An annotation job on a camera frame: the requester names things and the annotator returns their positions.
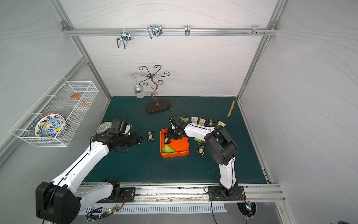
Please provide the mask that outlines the pale yellow cookie packet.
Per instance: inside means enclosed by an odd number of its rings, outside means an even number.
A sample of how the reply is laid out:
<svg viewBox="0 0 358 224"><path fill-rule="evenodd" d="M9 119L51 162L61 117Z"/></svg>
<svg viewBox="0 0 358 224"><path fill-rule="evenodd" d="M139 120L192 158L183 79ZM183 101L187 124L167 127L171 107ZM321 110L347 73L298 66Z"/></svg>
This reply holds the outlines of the pale yellow cookie packet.
<svg viewBox="0 0 358 224"><path fill-rule="evenodd" d="M226 124L224 122L220 121L220 120L218 121L218 125L220 125L222 127L226 126Z"/></svg>

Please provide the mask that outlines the black cookie packet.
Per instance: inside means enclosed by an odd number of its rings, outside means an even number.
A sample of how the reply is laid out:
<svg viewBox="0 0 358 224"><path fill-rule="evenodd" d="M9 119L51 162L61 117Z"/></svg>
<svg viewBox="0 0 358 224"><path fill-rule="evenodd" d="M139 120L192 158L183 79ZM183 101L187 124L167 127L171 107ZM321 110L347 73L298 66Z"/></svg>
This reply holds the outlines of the black cookie packet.
<svg viewBox="0 0 358 224"><path fill-rule="evenodd" d="M215 124L215 120L214 119L209 119L208 127L214 127L214 124Z"/></svg>
<svg viewBox="0 0 358 224"><path fill-rule="evenodd" d="M206 143L201 141L198 143L198 149L197 149L197 155L203 157L205 155L204 149L205 149Z"/></svg>

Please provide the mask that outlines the white cookie packet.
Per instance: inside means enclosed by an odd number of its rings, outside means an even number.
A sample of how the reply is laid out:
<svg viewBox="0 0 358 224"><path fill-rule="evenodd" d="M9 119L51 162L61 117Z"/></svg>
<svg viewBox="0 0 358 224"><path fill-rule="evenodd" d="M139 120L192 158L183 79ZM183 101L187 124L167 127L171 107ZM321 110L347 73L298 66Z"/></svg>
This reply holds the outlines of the white cookie packet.
<svg viewBox="0 0 358 224"><path fill-rule="evenodd" d="M195 124L198 124L198 120L199 120L198 117L195 117L195 116L192 116L192 117L191 117L191 121L192 121L193 123L195 123Z"/></svg>

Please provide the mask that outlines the black drycake packet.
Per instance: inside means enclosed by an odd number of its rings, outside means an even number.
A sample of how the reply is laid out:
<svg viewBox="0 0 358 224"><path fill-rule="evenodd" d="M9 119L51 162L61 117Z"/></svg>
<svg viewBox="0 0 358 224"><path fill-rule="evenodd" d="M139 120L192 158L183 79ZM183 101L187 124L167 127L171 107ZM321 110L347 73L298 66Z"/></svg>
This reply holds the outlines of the black drycake packet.
<svg viewBox="0 0 358 224"><path fill-rule="evenodd" d="M147 141L148 141L148 142L155 141L154 131L149 131L149 132L147 132Z"/></svg>

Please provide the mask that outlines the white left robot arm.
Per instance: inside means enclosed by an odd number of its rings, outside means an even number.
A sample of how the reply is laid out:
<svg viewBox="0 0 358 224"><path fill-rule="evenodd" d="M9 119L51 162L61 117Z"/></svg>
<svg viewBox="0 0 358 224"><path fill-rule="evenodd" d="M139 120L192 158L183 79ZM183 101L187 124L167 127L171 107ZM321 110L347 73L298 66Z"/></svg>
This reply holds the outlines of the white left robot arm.
<svg viewBox="0 0 358 224"><path fill-rule="evenodd" d="M143 137L138 133L113 135L99 133L84 153L64 172L51 182L42 182L35 190L35 213L43 221L70 224L80 211L104 200L124 202L120 183L105 180L86 190L78 190L85 177L109 152L117 147L127 149L140 144Z"/></svg>

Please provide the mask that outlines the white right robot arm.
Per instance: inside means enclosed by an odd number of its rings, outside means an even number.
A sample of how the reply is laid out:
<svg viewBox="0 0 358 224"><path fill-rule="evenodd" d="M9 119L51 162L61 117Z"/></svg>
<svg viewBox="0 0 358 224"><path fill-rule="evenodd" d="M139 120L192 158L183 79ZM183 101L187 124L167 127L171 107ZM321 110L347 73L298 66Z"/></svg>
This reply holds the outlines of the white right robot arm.
<svg viewBox="0 0 358 224"><path fill-rule="evenodd" d="M237 144L225 127L220 125L203 127L187 122L182 126L173 126L168 129L167 136L171 140L181 140L187 137L205 142L211 157L219 165L220 186L230 191L237 184L235 176Z"/></svg>

